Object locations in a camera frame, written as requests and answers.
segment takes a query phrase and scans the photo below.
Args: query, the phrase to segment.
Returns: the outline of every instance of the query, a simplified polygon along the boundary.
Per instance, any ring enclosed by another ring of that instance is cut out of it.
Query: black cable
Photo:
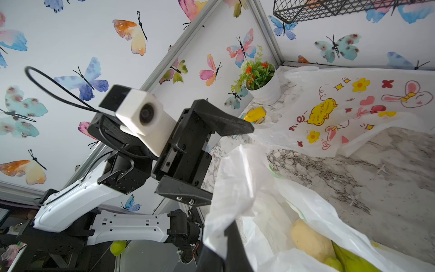
[[[89,174],[89,171],[92,169],[92,167],[97,163],[97,161],[98,161],[99,159],[101,159],[102,157],[104,157],[104,156],[106,156],[107,154],[112,153],[112,152],[113,152],[113,151],[107,152],[107,153],[101,155],[100,157],[98,157],[98,159],[96,159],[96,160],[95,160],[95,161],[90,165],[90,167],[89,167],[89,169],[87,170],[86,174],[84,175],[82,181],[84,181],[84,179],[85,179],[85,177],[87,176],[87,174]]]
[[[54,84],[56,84],[59,88],[61,88],[62,90],[64,90],[65,92],[69,93],[69,95],[71,95],[72,97],[74,97],[75,99],[77,99],[78,101],[80,101],[81,103],[83,103],[86,107],[78,105],[76,103],[72,103],[69,102],[68,100],[65,100],[63,98],[58,97],[57,95],[53,94],[52,92],[50,92],[49,90],[47,90],[46,88],[44,88],[41,84],[39,84],[31,75],[30,75],[30,70],[33,70],[35,72],[37,72],[38,74],[44,76],[45,78],[47,78],[48,80],[50,80],[51,82],[53,82]],[[26,73],[26,76],[30,79],[30,81],[32,81],[33,83],[35,83],[35,85],[37,85],[39,88],[41,88],[41,90],[43,90],[45,93],[47,93],[48,95],[50,95],[51,97],[55,98],[58,101],[61,101],[65,104],[83,109],[83,110],[87,110],[87,111],[93,111],[93,112],[97,112],[97,113],[101,113],[99,110],[91,107],[90,105],[88,105],[86,102],[82,101],[80,98],[78,98],[77,96],[75,96],[74,94],[72,94],[71,92],[69,92],[67,89],[65,89],[62,85],[60,85],[59,83],[57,83],[53,78],[50,78],[48,75],[46,75],[44,72],[39,71],[38,69],[31,67],[31,66],[26,66],[26,68],[24,69],[24,72]]]
[[[106,137],[106,132],[103,132],[102,127],[103,127],[103,123],[104,123],[104,119],[105,119],[105,118],[106,118],[106,116],[103,114],[103,115],[101,116],[101,119],[100,119],[101,124],[100,124],[100,126],[98,127],[98,131],[99,131],[99,133],[101,134],[101,136],[103,137],[103,139],[106,141],[106,144],[109,143],[108,146],[109,146],[110,148],[112,148],[113,150],[116,150],[116,151],[118,151],[118,152],[120,152],[120,153],[122,153],[122,154],[124,154],[124,155],[130,156],[130,157],[139,158],[139,159],[150,158],[150,156],[140,156],[140,155],[136,155],[136,154],[133,154],[133,153],[131,153],[131,152],[128,152],[127,150],[125,150],[125,149],[123,149],[123,148],[121,148],[121,149],[120,149],[120,148],[117,148],[117,147],[112,143],[112,141],[110,141],[110,140],[107,139],[107,137]]]

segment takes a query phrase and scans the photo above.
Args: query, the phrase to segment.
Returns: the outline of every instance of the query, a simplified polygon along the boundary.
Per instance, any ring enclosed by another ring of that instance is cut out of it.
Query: yellow label print
[[[328,98],[311,110],[310,118],[307,120],[309,124],[321,126],[325,119],[329,119],[329,114],[338,106],[335,100]]]

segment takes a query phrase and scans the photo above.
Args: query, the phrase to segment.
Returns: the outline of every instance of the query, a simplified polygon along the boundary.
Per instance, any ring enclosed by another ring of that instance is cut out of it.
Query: orange butterfly
[[[142,28],[141,13],[139,11],[136,12],[139,26],[135,22],[125,20],[113,20],[112,23],[114,24],[113,26],[119,36],[122,38],[125,37],[126,40],[132,40],[131,52],[143,56],[147,49],[145,40],[148,41],[148,39],[145,35],[144,29]]]
[[[11,177],[22,177],[26,175],[26,182],[29,185],[43,184],[47,180],[43,169],[47,170],[47,168],[38,162],[38,160],[33,156],[31,149],[27,151],[29,151],[30,155],[32,156],[32,160],[4,163],[0,165],[0,171],[2,171],[3,174]]]

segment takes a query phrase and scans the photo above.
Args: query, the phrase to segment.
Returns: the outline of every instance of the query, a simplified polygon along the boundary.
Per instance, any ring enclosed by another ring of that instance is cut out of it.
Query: yellow object
[[[332,246],[334,247],[337,259],[342,263],[346,272],[381,272],[364,258],[339,247],[336,243],[332,242]]]
[[[331,240],[310,228],[310,226],[301,219],[298,219],[293,224],[290,234],[298,249],[304,251],[319,262],[323,263],[329,257],[335,258]]]
[[[113,241],[113,243],[110,245],[110,252],[115,257],[118,257],[125,250],[126,246],[127,241]]]
[[[266,116],[266,112],[264,111],[263,107],[258,107],[255,110],[248,112],[243,120],[252,123],[264,116]]]
[[[343,269],[343,265],[337,258],[329,257],[325,260],[324,264],[334,268],[337,271],[345,272]]]

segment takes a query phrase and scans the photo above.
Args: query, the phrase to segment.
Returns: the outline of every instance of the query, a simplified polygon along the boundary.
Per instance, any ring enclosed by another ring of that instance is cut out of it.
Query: white plastic bag
[[[295,248],[289,231],[292,223],[301,218],[383,272],[403,272],[404,267],[409,272],[435,269],[409,256],[384,257],[364,234],[343,223],[335,209],[316,192],[273,173],[266,152],[264,147],[244,145],[221,160],[203,241],[223,259],[227,255],[224,230],[242,217],[247,239],[245,252],[255,271],[336,272]]]
[[[302,89],[300,98],[277,123],[250,134],[271,149],[349,156],[389,127],[435,133],[433,71],[296,68],[284,76]]]

